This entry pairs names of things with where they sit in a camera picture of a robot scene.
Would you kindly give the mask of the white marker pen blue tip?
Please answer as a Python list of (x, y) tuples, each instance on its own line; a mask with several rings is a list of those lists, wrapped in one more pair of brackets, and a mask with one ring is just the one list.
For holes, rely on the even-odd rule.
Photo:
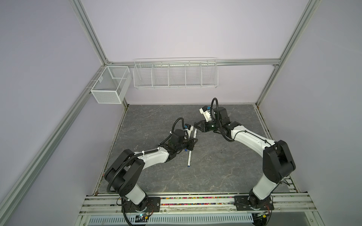
[(190, 150), (190, 151), (189, 151), (189, 154), (188, 154), (188, 163), (187, 163), (187, 167), (190, 167), (190, 165), (191, 165), (191, 157), (192, 157), (192, 151)]

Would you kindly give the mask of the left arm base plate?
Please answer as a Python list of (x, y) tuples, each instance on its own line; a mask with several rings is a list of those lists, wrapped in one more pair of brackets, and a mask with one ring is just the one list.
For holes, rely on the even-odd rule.
[(122, 207), (126, 213), (136, 212), (159, 212), (161, 207), (160, 197), (146, 196), (139, 204), (134, 204), (132, 201), (123, 200)]

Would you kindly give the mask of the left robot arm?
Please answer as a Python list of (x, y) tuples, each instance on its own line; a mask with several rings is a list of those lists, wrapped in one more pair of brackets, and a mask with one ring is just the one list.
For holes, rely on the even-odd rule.
[(124, 150), (104, 174), (108, 182), (107, 193), (116, 193), (138, 206), (144, 204), (148, 195), (137, 185), (142, 171), (173, 160), (185, 149), (192, 151), (198, 141), (196, 134), (195, 126), (178, 118), (168, 137), (154, 149), (140, 152)]

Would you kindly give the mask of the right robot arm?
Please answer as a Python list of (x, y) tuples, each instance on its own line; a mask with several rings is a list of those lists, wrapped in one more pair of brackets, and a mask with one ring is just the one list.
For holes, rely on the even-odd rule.
[(231, 121), (227, 110), (219, 106), (217, 98), (212, 99), (210, 106), (203, 106), (199, 111), (204, 120), (194, 124), (198, 130), (218, 133), (231, 143), (240, 142), (262, 157), (263, 175), (250, 190), (248, 203), (255, 208), (269, 202), (271, 193), (296, 169), (288, 144), (283, 140), (274, 141), (262, 137), (241, 123)]

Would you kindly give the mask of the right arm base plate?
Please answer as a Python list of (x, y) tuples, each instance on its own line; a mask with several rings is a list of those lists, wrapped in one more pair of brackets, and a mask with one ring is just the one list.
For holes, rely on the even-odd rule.
[(270, 196), (259, 200), (254, 195), (234, 196), (234, 205), (238, 211), (273, 211), (274, 205)]

